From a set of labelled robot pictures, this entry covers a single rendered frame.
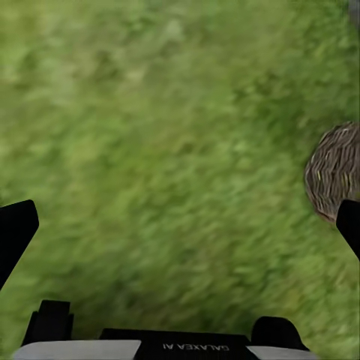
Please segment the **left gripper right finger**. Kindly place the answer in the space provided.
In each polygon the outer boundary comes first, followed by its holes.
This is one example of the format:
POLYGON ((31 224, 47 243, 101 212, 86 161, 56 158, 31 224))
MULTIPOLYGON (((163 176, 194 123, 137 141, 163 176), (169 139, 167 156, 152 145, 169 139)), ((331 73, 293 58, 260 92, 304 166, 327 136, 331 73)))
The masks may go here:
POLYGON ((337 213, 336 227, 360 261, 360 202, 343 199, 337 213))

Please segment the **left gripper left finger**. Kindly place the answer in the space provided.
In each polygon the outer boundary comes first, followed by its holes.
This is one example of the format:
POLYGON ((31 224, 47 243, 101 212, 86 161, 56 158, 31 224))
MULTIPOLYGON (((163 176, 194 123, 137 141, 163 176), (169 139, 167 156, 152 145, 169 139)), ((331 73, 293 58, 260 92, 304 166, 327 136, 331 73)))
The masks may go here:
POLYGON ((38 212, 31 199, 0 208, 0 290, 38 228, 38 212))

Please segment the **wicker basket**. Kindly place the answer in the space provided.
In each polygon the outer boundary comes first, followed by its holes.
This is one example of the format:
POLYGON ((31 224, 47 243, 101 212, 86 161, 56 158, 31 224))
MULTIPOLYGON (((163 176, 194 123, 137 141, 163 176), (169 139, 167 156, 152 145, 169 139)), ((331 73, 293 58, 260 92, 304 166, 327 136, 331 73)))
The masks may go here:
POLYGON ((305 190, 314 211, 336 226, 342 200, 360 202, 360 121, 335 125, 305 167, 305 190))

